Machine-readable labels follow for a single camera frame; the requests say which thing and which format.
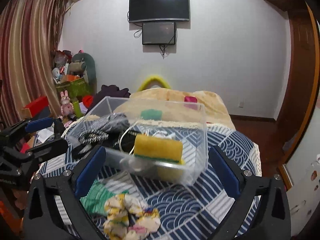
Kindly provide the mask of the yellow foam ball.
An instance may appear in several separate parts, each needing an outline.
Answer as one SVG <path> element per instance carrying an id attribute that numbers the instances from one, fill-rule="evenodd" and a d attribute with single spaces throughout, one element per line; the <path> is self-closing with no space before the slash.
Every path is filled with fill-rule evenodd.
<path id="1" fill-rule="evenodd" d="M 184 165 L 182 159 L 178 163 L 156 161 L 156 179 L 174 184 L 184 184 Z"/>

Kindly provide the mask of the green knitted cloth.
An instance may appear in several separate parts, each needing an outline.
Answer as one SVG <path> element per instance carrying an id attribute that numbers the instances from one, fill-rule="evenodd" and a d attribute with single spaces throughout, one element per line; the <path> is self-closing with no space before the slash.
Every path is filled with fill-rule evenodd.
<path id="1" fill-rule="evenodd" d="M 124 207 L 125 194 L 125 191 L 113 193 L 103 183 L 95 181 L 88 194 L 80 198 L 80 202 L 90 216 L 124 217 L 128 215 Z"/>

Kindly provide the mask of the brown wooden door frame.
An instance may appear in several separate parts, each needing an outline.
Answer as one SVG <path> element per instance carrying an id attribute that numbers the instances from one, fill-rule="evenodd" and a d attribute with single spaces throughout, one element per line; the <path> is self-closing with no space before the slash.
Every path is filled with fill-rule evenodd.
<path id="1" fill-rule="evenodd" d="M 319 87 L 319 31 L 308 5 L 288 11 L 291 61 L 277 125 L 285 142 L 293 139 L 278 165 L 285 164 L 300 143 L 312 116 Z"/>

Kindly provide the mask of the black patterned cloth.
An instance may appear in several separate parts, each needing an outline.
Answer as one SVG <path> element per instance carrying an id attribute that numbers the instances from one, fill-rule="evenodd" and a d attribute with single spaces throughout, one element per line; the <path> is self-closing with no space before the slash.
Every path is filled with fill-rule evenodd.
<path id="1" fill-rule="evenodd" d="M 136 136 L 140 134 L 136 124 L 124 113 L 90 115 L 71 133 L 72 157 L 80 159 L 97 145 L 132 154 Z"/>

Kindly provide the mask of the white cabinet with stickers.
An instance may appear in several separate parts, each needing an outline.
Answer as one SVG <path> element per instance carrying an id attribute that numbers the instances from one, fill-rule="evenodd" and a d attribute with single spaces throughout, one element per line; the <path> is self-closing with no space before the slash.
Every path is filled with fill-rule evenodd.
<path id="1" fill-rule="evenodd" d="M 312 117 L 286 169 L 293 182 L 287 197 L 291 236 L 296 236 L 306 226 L 319 204 L 319 115 Z"/>

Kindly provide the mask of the floral yellow white scrunchie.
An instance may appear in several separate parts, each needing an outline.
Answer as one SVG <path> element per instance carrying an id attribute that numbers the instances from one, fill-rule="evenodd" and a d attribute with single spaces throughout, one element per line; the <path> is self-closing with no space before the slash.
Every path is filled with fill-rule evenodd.
<path id="1" fill-rule="evenodd" d="M 161 226 L 158 209 L 128 193 L 109 198 L 104 211 L 103 230 L 109 239 L 146 239 Z"/>

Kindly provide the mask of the blue white patterned bedcover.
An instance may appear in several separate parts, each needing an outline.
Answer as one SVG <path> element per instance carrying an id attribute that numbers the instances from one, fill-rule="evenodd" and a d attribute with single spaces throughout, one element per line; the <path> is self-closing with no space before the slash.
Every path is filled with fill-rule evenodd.
<path id="1" fill-rule="evenodd" d="M 182 158 L 194 164 L 204 140 L 219 146 L 243 170 L 260 176 L 259 147 L 242 133 L 221 124 L 208 125 L 207 135 L 197 129 L 137 125 L 149 135 L 171 135 L 183 143 Z M 158 209 L 161 226 L 149 239 L 206 239 L 223 220 L 234 200 L 227 196 L 214 169 L 208 166 L 191 186 L 150 180 L 104 166 L 98 174 L 100 187 L 110 194 L 128 193 Z"/>

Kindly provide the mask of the yellow green sponge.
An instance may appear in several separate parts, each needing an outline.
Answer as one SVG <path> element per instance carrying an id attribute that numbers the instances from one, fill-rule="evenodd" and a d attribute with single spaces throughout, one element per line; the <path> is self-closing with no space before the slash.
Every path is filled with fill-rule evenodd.
<path id="1" fill-rule="evenodd" d="M 133 154 L 138 157 L 180 163 L 183 144 L 180 141 L 151 137 L 138 134 L 135 139 Z"/>

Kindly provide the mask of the dark purple clothes pile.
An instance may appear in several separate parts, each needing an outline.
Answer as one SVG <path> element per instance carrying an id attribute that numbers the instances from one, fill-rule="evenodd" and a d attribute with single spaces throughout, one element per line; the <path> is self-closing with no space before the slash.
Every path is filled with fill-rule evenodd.
<path id="1" fill-rule="evenodd" d="M 91 106 L 95 106 L 97 103 L 99 103 L 101 100 L 103 100 L 104 97 L 110 96 L 110 97 L 116 97 L 116 98 L 129 98 L 131 93 L 129 92 L 128 88 L 120 89 L 116 85 L 102 85 L 101 90 L 95 94 L 93 97 L 93 101 Z"/>

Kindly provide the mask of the yellow curved cushion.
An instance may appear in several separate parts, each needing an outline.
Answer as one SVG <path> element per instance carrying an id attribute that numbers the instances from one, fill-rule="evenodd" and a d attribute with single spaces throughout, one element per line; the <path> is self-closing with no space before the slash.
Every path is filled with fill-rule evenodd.
<path id="1" fill-rule="evenodd" d="M 171 89 L 171 86 L 163 79 L 163 77 L 160 75 L 150 75 L 142 82 L 137 91 L 141 92 L 143 90 L 150 89 L 154 85 L 157 85 L 160 88 Z"/>

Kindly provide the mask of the pink rabbit plush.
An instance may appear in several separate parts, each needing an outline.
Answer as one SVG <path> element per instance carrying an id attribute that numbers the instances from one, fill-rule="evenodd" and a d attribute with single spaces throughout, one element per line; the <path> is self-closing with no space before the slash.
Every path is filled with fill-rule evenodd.
<path id="1" fill-rule="evenodd" d="M 75 121 L 76 116 L 74 113 L 74 107 L 68 96 L 68 91 L 60 92 L 60 104 L 61 104 L 61 115 L 68 120 Z"/>

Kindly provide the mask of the red box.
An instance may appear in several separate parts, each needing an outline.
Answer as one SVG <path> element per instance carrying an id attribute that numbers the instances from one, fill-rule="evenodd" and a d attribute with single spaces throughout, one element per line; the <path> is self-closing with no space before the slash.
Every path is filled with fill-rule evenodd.
<path id="1" fill-rule="evenodd" d="M 46 96 L 41 96 L 22 108 L 22 116 L 24 118 L 32 119 L 38 116 L 44 110 L 48 112 L 48 115 L 50 115 L 48 98 Z"/>

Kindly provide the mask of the beige fleece blanket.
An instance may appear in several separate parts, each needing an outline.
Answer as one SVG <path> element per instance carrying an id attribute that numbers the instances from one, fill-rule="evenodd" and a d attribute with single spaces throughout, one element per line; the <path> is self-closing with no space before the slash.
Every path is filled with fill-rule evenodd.
<path id="1" fill-rule="evenodd" d="M 124 113 L 131 121 L 152 120 L 164 126 L 196 127 L 218 125 L 235 129 L 223 100 L 208 91 L 193 93 L 166 88 L 152 88 L 133 93 L 121 101 L 114 112 Z"/>

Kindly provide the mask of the clear plastic storage box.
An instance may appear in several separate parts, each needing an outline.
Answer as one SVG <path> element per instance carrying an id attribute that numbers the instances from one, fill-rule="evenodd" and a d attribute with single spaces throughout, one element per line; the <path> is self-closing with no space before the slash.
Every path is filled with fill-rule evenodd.
<path id="1" fill-rule="evenodd" d="M 127 98 L 112 98 L 112 97 L 105 97 L 101 100 L 96 106 L 94 106 L 87 115 L 83 117 L 77 124 L 75 124 L 66 135 L 68 142 L 73 146 L 73 143 L 70 141 L 71 133 L 75 131 L 76 127 L 83 122 L 83 120 L 90 115 L 96 115 L 98 117 L 102 117 L 105 115 L 115 113 L 114 110 L 121 105 L 121 101 L 128 100 Z M 176 127 L 176 126 L 164 126 L 160 122 L 142 122 L 142 119 L 137 119 L 135 121 L 137 125 L 142 126 L 152 126 L 154 128 L 159 127 Z M 196 127 L 187 127 L 188 129 L 197 129 L 201 132 L 202 135 L 207 135 L 207 125 L 202 125 L 201 128 Z M 144 134 L 151 137 L 157 138 L 167 138 L 172 140 L 177 140 L 171 135 L 149 135 L 148 132 L 140 132 L 140 134 Z M 118 150 L 113 150 L 111 148 L 106 148 L 106 160 L 105 164 L 115 169 L 119 169 L 122 171 L 129 172 L 131 174 L 137 176 L 143 176 L 145 178 L 155 179 L 156 180 L 156 159 L 148 159 L 143 157 L 135 156 L 133 153 L 128 154 L 124 152 L 120 152 Z M 187 164 L 184 165 L 184 184 L 183 185 L 193 185 L 195 181 L 198 179 L 200 174 L 207 168 L 208 166 L 208 142 L 206 140 L 203 141 L 202 147 L 196 151 L 196 160 L 194 164 Z"/>

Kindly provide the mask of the small wall monitor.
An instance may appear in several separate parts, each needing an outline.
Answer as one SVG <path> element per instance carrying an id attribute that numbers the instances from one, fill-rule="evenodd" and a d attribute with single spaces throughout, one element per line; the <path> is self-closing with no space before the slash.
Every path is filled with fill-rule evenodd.
<path id="1" fill-rule="evenodd" d="M 142 24 L 142 45 L 175 45 L 175 22 L 147 22 Z"/>

